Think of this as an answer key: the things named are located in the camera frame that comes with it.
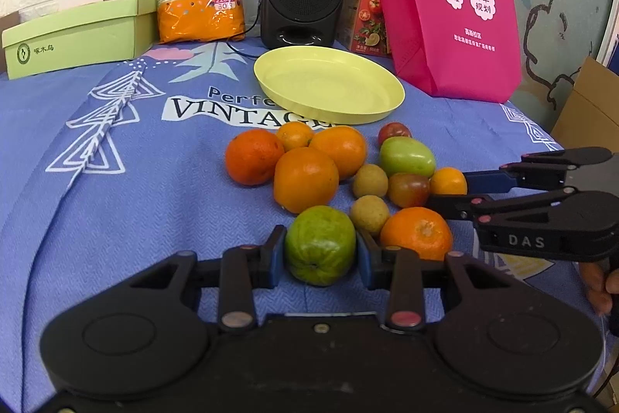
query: black cable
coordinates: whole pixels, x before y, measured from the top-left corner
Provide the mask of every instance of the black cable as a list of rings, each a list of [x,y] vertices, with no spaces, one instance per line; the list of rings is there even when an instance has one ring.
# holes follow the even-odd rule
[[[617,355],[617,358],[615,359],[615,363],[610,369],[608,376],[606,377],[604,382],[599,386],[599,388],[592,394],[592,397],[596,398],[597,396],[599,396],[602,390],[608,387],[612,377],[614,377],[617,374],[617,372],[619,372],[619,355]]]
[[[239,37],[239,36],[244,36],[250,30],[252,30],[252,28],[254,28],[256,26],[256,23],[258,23],[258,19],[260,18],[260,4],[261,3],[258,3],[258,13],[256,13],[256,19],[254,20],[253,24],[251,24],[251,27],[249,29],[247,29],[245,32],[241,32],[240,34],[235,34],[234,36],[230,36],[228,39],[226,39],[226,44],[228,45],[228,48],[230,48],[237,55],[241,55],[242,57],[253,58],[253,59],[256,59],[256,58],[260,57],[260,55],[249,55],[247,53],[243,53],[242,51],[239,51],[236,48],[232,47],[232,45],[230,44],[230,40],[232,38],[236,38],[236,37]]]

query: pile of fruit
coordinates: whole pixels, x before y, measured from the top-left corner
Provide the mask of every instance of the pile of fruit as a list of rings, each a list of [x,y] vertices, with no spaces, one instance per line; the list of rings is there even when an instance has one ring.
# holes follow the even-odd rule
[[[378,165],[365,163],[363,135],[344,125],[315,134],[305,123],[289,122],[275,134],[247,130],[228,144],[230,178],[247,186],[272,180],[275,201],[298,214],[286,236],[287,264],[297,279],[330,285],[345,275],[355,257],[355,227],[422,259],[442,260],[451,250],[447,222],[423,206],[430,194],[466,194],[462,172],[437,170],[434,154],[401,123],[383,126],[378,143]],[[356,200],[346,215],[329,203],[349,179]],[[401,210],[391,215],[385,197]]]

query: orange fruit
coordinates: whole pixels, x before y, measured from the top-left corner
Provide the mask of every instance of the orange fruit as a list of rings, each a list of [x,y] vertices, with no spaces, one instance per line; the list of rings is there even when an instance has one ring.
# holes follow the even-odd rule
[[[307,147],[310,145],[314,131],[305,123],[291,121],[280,126],[276,136],[284,144],[284,151],[288,152],[295,147]]]
[[[355,175],[368,154],[363,135],[353,127],[344,125],[318,132],[309,147],[328,154],[335,161],[341,181]]]
[[[277,162],[273,197],[289,212],[327,205],[339,186],[337,167],[326,154],[311,147],[288,151]]]
[[[429,180],[429,191],[434,195],[465,195],[469,189],[464,174],[446,166],[434,172]]]
[[[243,185],[258,185],[270,181],[284,146],[275,134],[267,130],[247,130],[230,141],[225,163],[230,178]]]
[[[417,251],[421,259],[442,261],[451,251],[453,236],[445,219],[434,210],[409,207],[392,215],[381,230],[381,245]]]

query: blue tablecloth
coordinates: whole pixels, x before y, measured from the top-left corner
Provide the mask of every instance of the blue tablecloth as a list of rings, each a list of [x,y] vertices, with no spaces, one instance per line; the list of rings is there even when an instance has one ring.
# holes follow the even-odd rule
[[[236,44],[264,51],[255,40]],[[270,185],[239,187],[225,173],[232,137],[296,118],[264,96],[252,69],[224,43],[179,44],[132,62],[0,80],[0,397],[14,411],[32,411],[53,392],[38,341],[59,312],[175,251],[219,257],[292,222]],[[359,127],[368,162],[377,161],[372,139],[389,121],[408,125],[438,166],[463,171],[559,148],[510,104],[431,98],[406,83],[405,90],[388,119]],[[347,211],[351,203],[341,189],[332,205]],[[451,226],[457,249],[594,317],[572,264],[480,252],[470,223]],[[354,273],[329,289],[286,275],[255,298],[261,316],[380,312],[386,293],[365,291]],[[215,302],[206,290],[203,319],[214,320]],[[428,291],[427,305],[429,319],[442,316],[437,292]]]

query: green shoe box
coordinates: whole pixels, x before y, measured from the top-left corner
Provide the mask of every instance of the green shoe box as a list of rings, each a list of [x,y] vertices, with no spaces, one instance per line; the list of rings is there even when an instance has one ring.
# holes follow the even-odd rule
[[[42,16],[2,33],[9,79],[131,60],[159,41],[156,0],[110,0]]]

